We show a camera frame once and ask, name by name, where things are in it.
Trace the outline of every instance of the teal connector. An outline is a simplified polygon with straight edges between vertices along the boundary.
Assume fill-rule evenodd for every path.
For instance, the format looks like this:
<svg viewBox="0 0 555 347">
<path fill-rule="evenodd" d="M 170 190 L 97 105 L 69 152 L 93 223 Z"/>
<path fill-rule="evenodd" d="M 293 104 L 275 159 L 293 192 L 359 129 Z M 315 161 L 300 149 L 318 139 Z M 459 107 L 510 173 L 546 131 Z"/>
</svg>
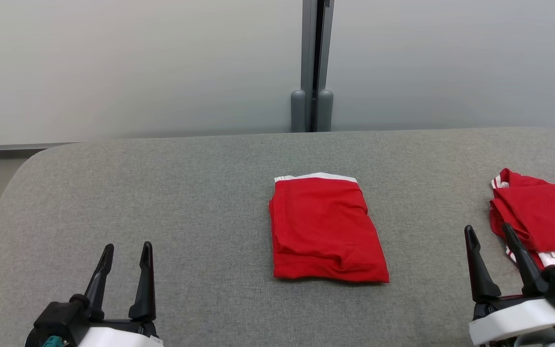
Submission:
<svg viewBox="0 0 555 347">
<path fill-rule="evenodd" d="M 51 336 L 42 347 L 64 347 L 64 342 L 59 336 Z"/>
</svg>

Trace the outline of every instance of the white partition panel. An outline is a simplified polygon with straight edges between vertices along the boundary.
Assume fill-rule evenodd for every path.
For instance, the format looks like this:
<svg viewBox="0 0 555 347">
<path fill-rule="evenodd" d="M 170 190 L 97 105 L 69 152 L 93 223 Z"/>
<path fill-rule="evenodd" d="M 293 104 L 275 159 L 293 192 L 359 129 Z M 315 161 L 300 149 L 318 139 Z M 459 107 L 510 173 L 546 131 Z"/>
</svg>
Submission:
<svg viewBox="0 0 555 347">
<path fill-rule="evenodd" d="M 0 145 L 287 132 L 301 0 L 0 0 Z"/>
<path fill-rule="evenodd" d="M 335 0 L 332 130 L 555 127 L 555 0 Z"/>
</svg>

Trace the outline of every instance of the robotic arm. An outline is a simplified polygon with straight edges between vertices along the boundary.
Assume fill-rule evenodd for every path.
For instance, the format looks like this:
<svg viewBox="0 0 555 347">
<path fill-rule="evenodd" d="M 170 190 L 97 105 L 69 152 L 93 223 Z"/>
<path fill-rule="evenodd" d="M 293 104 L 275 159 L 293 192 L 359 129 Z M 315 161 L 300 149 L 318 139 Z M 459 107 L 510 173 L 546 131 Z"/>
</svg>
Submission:
<svg viewBox="0 0 555 347">
<path fill-rule="evenodd" d="M 25 347 L 162 347 L 153 323 L 156 289 L 150 242 L 143 245 L 141 278 L 130 319 L 104 319 L 102 300 L 114 252 L 112 244 L 104 248 L 85 294 L 74 294 L 67 303 L 48 304 L 33 323 Z"/>
<path fill-rule="evenodd" d="M 475 302 L 474 318 L 469 324 L 472 343 L 490 347 L 555 347 L 555 266 L 539 271 L 511 225 L 504 224 L 502 230 L 522 277 L 521 295 L 501 296 L 481 258 L 474 230 L 471 226 L 464 229 Z"/>
</svg>

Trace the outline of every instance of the folded red cloth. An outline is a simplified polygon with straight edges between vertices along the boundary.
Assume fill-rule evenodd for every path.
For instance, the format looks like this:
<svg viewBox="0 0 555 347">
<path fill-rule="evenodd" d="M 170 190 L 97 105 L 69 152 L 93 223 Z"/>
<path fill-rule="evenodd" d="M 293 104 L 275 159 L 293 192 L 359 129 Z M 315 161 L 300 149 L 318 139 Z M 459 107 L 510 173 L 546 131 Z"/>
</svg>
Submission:
<svg viewBox="0 0 555 347">
<path fill-rule="evenodd" d="M 504 169 L 491 185 L 491 230 L 504 239 L 502 224 L 510 223 L 529 250 L 555 251 L 555 184 Z"/>
<path fill-rule="evenodd" d="M 275 181 L 269 202 L 275 277 L 389 282 L 357 180 L 314 173 Z"/>
</svg>

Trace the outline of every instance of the gray table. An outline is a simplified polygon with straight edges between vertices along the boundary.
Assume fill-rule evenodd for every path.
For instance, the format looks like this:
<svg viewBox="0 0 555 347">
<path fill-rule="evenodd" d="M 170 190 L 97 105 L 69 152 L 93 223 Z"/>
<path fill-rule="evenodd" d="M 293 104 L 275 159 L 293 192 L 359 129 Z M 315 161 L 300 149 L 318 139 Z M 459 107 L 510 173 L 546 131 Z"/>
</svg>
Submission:
<svg viewBox="0 0 555 347">
<path fill-rule="evenodd" d="M 40 152 L 0 200 L 0 346 L 22 346 L 49 301 L 83 292 L 115 244 L 104 310 L 125 318 L 145 240 L 156 326 L 175 346 L 469 346 L 463 228 L 493 279 L 521 287 L 489 229 L 489 181 L 555 182 L 555 130 L 267 134 L 81 143 Z M 272 276 L 273 177 L 357 178 L 391 283 Z"/>
</svg>

